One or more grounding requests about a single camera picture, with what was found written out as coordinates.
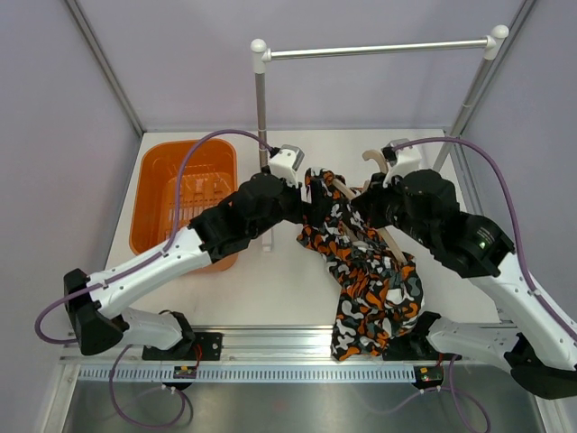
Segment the orange camouflage shorts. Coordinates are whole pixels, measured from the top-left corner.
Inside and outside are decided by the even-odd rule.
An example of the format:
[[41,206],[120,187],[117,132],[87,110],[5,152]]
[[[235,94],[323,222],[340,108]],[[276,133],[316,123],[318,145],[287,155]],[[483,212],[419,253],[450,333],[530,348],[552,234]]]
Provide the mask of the orange camouflage shorts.
[[309,168],[306,189],[313,178],[323,181],[332,208],[320,228],[304,224],[297,242],[324,259],[340,288],[331,356],[336,361],[352,355],[379,356],[391,339],[409,334],[423,312],[424,291],[414,257],[405,253],[399,260],[385,238],[352,209],[334,185],[344,177]]

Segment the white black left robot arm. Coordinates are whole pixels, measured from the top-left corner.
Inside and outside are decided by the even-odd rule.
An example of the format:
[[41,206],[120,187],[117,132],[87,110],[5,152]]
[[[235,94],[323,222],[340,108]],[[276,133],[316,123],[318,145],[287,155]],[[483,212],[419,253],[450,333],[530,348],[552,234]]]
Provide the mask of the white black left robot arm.
[[330,208],[320,188],[301,197],[299,185],[258,173],[216,206],[192,218],[166,243],[113,270],[67,273],[66,311],[82,355],[100,355],[119,345],[143,345],[161,360],[188,357],[196,336],[179,312],[153,314],[133,309],[144,295],[179,276],[204,269],[245,250],[282,221],[313,225]]

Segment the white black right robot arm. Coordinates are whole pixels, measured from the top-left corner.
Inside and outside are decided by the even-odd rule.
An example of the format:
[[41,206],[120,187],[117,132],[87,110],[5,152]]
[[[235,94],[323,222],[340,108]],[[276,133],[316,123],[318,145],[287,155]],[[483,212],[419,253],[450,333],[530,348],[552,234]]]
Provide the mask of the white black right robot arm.
[[461,211],[454,184],[433,170],[416,170],[388,184],[373,175],[352,202],[372,228],[394,226],[436,261],[493,299],[511,329],[454,322],[437,313],[419,320],[409,350],[460,355],[509,373],[523,389],[546,400],[576,394],[574,323],[544,289],[530,283],[517,249],[492,220]]

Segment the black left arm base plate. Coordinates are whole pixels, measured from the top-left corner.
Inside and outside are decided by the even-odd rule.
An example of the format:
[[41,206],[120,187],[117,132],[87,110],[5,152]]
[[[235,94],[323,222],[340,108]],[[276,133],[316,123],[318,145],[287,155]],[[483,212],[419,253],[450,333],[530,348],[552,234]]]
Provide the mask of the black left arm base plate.
[[219,332],[193,332],[192,338],[184,338],[170,349],[160,350],[145,346],[144,361],[219,361],[222,353],[223,334]]

